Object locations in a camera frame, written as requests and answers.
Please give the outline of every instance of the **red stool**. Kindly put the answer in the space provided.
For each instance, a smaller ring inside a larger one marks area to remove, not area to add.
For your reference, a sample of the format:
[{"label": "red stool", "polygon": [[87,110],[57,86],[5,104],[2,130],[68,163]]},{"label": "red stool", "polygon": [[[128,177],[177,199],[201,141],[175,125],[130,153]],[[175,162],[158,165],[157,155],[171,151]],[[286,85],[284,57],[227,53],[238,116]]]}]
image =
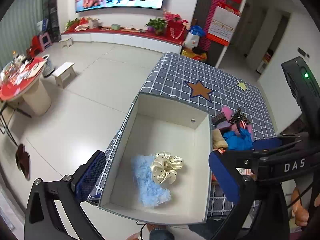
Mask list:
[{"label": "red stool", "polygon": [[27,49],[26,53],[27,55],[30,55],[31,57],[35,57],[39,53],[44,51],[41,47],[40,41],[37,36],[34,36],[31,41],[31,46],[29,49]]},{"label": "red stool", "polygon": [[45,50],[46,47],[52,45],[50,36],[47,32],[39,36],[39,41],[40,41],[42,50]]}]

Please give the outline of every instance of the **scrunchie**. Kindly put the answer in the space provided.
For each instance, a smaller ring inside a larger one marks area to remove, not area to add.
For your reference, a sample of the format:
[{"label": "scrunchie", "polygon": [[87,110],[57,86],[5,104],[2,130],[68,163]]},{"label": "scrunchie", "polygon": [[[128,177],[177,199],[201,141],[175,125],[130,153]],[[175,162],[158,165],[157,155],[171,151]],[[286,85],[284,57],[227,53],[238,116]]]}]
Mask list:
[{"label": "scrunchie", "polygon": [[178,156],[170,156],[169,152],[158,152],[150,168],[152,179],[157,184],[168,181],[172,184],[176,180],[177,172],[183,167],[183,159]]}]

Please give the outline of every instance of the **yellow star pattern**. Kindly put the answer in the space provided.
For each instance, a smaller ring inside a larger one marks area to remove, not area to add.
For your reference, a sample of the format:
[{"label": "yellow star pattern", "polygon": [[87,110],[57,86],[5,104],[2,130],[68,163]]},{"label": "yellow star pattern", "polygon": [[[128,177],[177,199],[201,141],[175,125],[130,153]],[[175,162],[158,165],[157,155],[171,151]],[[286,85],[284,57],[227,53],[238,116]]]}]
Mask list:
[{"label": "yellow star pattern", "polygon": [[238,81],[238,85],[237,86],[242,88],[244,92],[248,89],[243,82],[241,83],[241,82]]}]

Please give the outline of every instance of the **round table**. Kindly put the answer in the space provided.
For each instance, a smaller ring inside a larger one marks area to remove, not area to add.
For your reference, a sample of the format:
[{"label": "round table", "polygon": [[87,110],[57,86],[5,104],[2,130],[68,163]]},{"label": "round table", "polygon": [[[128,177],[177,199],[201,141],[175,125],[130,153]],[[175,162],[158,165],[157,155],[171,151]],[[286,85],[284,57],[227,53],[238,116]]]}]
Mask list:
[{"label": "round table", "polygon": [[[42,61],[44,61],[43,58],[35,57],[30,67],[32,68],[36,63]],[[51,105],[51,99],[42,82],[39,80],[43,70],[44,65],[34,77],[22,80],[19,85],[13,85],[9,81],[3,84],[0,88],[0,99],[10,102],[19,97],[23,97],[36,115],[44,114]]]}]

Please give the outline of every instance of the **red tablecloth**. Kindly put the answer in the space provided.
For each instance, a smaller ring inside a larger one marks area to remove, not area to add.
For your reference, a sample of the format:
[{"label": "red tablecloth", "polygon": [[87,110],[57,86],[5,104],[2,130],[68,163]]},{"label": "red tablecloth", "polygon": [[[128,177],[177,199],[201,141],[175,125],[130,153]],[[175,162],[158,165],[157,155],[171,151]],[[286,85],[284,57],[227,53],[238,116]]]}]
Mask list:
[{"label": "red tablecloth", "polygon": [[[41,57],[35,57],[32,63],[30,64],[30,67],[33,67],[36,63],[43,61],[43,58]],[[6,84],[3,84],[0,88],[0,98],[2,101],[10,101],[16,96],[18,96],[20,93],[22,93],[25,89],[28,88],[28,86],[36,79],[38,78],[39,74],[41,74],[41,69],[39,69],[39,72],[32,78],[24,79],[21,81],[19,85],[12,85],[9,81]]]}]

